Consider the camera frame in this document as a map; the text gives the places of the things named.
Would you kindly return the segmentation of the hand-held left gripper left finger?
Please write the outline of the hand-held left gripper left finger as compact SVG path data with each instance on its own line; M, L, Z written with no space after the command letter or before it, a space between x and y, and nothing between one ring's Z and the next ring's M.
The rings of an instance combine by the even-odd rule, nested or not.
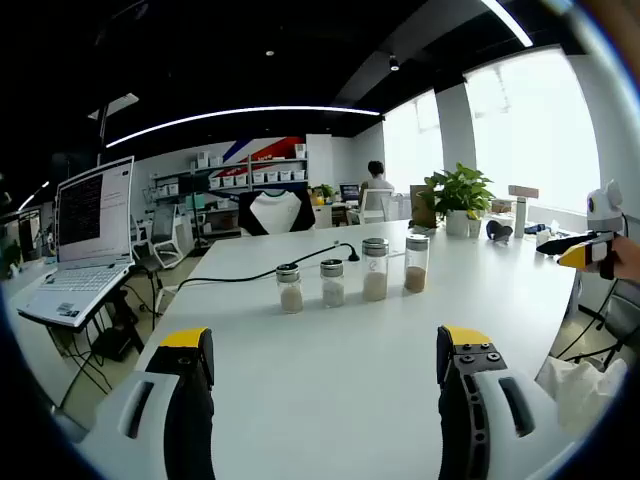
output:
M106 479L213 479L211 330L177 331L98 406L82 441Z

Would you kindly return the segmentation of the person's right hand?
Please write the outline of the person's right hand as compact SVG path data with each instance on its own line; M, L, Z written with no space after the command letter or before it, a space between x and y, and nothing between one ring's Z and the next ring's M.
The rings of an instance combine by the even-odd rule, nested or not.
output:
M614 276L640 283L640 246L626 236L617 236L613 241L613 251L617 255Z

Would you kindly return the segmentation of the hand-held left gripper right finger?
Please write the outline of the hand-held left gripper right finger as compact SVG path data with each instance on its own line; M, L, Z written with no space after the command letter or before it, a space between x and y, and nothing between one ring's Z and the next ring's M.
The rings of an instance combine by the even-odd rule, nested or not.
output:
M556 402L484 334L437 331L441 479L547 479L571 454Z

